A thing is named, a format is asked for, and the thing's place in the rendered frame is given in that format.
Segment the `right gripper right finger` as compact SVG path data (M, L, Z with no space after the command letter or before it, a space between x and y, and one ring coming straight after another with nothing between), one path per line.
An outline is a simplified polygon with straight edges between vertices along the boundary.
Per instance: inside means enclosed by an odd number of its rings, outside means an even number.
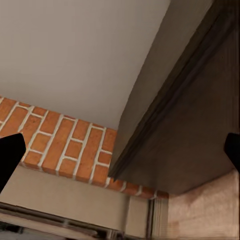
M240 135L228 133L225 139L224 152L231 159L236 170L240 173Z

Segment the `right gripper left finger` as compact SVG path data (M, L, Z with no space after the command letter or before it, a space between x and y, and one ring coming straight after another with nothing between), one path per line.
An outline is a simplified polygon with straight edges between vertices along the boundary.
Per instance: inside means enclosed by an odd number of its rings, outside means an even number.
M0 193L26 153L22 133L0 138Z

